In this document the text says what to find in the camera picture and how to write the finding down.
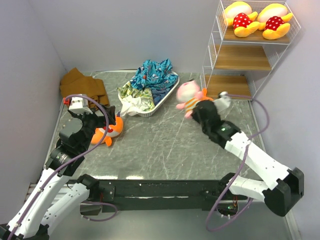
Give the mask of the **orange fox plush toy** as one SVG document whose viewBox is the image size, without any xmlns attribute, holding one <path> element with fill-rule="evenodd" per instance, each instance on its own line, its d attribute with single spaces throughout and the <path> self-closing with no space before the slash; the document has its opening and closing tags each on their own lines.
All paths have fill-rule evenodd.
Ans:
<svg viewBox="0 0 320 240">
<path fill-rule="evenodd" d="M 124 128 L 123 119 L 120 116 L 120 112 L 118 112 L 115 116 L 115 125 L 109 125 L 107 134 L 105 138 L 102 140 L 101 144 L 105 143 L 108 147 L 112 145 L 112 139 L 119 136 Z M 106 131 L 106 127 L 96 128 L 95 133 L 91 139 L 91 144 L 97 144 Z"/>
</svg>

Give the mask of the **pink pig plush striped shirt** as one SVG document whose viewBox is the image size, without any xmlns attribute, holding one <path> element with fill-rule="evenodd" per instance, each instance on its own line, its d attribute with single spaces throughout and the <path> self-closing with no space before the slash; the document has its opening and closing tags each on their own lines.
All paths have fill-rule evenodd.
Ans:
<svg viewBox="0 0 320 240">
<path fill-rule="evenodd" d="M 184 110 L 184 117 L 188 119 L 191 117 L 197 103 L 203 100 L 203 97 L 204 94 L 200 90 L 200 86 L 194 79 L 191 79 L 178 88 L 176 92 L 176 99 L 178 101 L 176 108 Z"/>
</svg>

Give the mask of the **yellow plush red dotted dress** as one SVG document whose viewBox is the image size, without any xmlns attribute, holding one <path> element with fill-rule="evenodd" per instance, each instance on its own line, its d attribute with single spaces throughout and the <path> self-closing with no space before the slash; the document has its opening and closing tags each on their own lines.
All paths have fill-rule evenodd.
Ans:
<svg viewBox="0 0 320 240">
<path fill-rule="evenodd" d="M 271 3 L 266 6 L 257 16 L 258 30 L 262 31 L 262 37 L 267 40 L 276 40 L 285 36 L 290 28 L 289 21 L 293 13 L 280 3 Z"/>
</svg>

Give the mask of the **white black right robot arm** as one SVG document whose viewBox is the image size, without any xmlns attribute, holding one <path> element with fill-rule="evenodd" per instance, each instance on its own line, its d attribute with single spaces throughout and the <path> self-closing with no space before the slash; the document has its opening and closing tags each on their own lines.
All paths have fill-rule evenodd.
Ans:
<svg viewBox="0 0 320 240">
<path fill-rule="evenodd" d="M 304 196 L 304 173 L 279 163 L 252 143 L 239 127 L 222 120 L 212 101 L 197 103 L 191 116 L 212 142 L 241 159 L 260 177 L 253 180 L 241 177 L 239 172 L 228 173 L 219 181 L 219 201 L 234 195 L 246 196 L 263 201 L 274 214 L 284 217 Z"/>
</svg>

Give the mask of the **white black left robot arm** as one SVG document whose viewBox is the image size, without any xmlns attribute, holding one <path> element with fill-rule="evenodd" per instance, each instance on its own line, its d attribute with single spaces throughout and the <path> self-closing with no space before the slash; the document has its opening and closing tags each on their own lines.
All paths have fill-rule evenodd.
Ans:
<svg viewBox="0 0 320 240">
<path fill-rule="evenodd" d="M 47 240 L 57 223 L 73 208 L 101 196 L 99 180 L 84 174 L 53 203 L 58 192 L 84 161 L 84 155 L 90 151 L 96 129 L 115 125 L 116 108 L 103 106 L 102 109 L 100 115 L 93 109 L 68 109 L 72 118 L 59 132 L 56 147 L 49 155 L 31 195 L 15 217 L 6 226 L 1 226 L 2 240 Z"/>
</svg>

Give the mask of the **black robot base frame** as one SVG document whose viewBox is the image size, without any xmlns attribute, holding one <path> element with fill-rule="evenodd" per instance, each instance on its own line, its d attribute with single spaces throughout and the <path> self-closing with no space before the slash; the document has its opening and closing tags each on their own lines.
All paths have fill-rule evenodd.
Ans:
<svg viewBox="0 0 320 240">
<path fill-rule="evenodd" d="M 81 204 L 101 206 L 104 213 L 179 209 L 209 211 L 215 210 L 221 200 L 254 200 L 230 193 L 218 200 L 219 195 L 216 191 L 220 188 L 219 180 L 98 179 L 98 181 L 100 197 L 88 199 Z"/>
</svg>

